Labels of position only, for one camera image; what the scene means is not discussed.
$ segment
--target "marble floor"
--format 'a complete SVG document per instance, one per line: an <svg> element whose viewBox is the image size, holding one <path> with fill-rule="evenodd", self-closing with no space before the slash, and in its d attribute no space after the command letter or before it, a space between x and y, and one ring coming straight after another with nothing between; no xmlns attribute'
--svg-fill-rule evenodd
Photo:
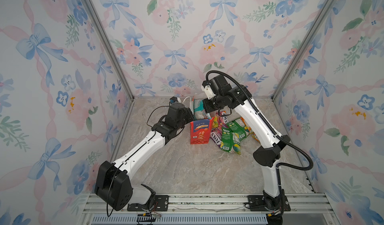
<svg viewBox="0 0 384 225"><path fill-rule="evenodd" d="M271 124L286 134L271 99L255 99L257 106ZM151 112L168 105L168 98L136 98L127 131L118 150L121 157L137 145L150 131L146 125ZM157 109L149 121L155 124L168 107ZM228 117L240 117L235 111ZM137 171L132 185L146 184L157 193L262 193L264 187L260 165L252 153L260 146L251 136L241 142L241 155L220 150L210 139L209 144L191 145L189 125L165 147L152 155ZM281 152L282 162L299 165L295 151L286 147ZM286 193L311 193L305 172L281 167L281 182Z"/></svg>

